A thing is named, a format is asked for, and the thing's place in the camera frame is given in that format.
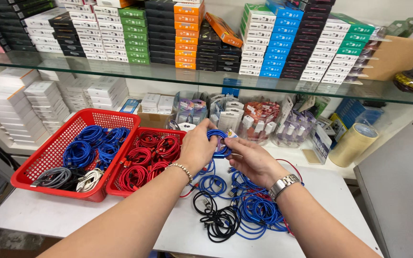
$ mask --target red plastic basket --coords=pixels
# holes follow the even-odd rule
[[[118,159],[114,159],[101,177],[100,182],[91,191],[78,193],[51,189],[47,187],[30,187],[36,178],[44,171],[63,166],[63,153],[66,147],[74,141],[74,138],[89,125],[99,125],[104,128],[126,127],[130,129],[130,134],[122,144],[116,157],[129,148],[130,143],[135,138],[134,133],[140,125],[140,117],[137,115],[108,111],[102,109],[87,108],[77,112],[61,128],[54,133],[11,177],[11,184],[14,187],[45,194],[75,198],[90,202],[101,202],[106,197],[106,182],[112,172],[112,168],[118,164]],[[88,168],[94,168],[95,161]]]
[[[138,137],[141,135],[142,132],[145,131],[152,131],[152,132],[157,132],[160,135],[167,136],[167,135],[173,135],[176,138],[178,138],[179,143],[183,143],[183,138],[186,135],[186,132],[183,131],[175,131],[175,130],[166,130],[166,129],[157,129],[157,128],[148,128],[148,127],[140,127],[136,129],[136,132],[133,134],[132,139],[130,140],[131,144],[128,144],[125,147],[122,147],[120,151],[123,150],[123,152],[120,152],[119,158],[116,155],[116,158],[114,160],[121,160],[123,157],[129,153],[130,150],[135,149],[136,146],[136,140]],[[117,164],[115,167],[113,167],[112,172],[111,172],[111,177],[109,179],[109,183],[106,186],[106,192],[110,195],[115,195],[115,196],[122,196],[122,197],[127,197],[131,195],[133,192],[129,191],[124,191],[122,190],[122,187],[119,184],[119,177],[122,174],[123,171],[123,164]]]

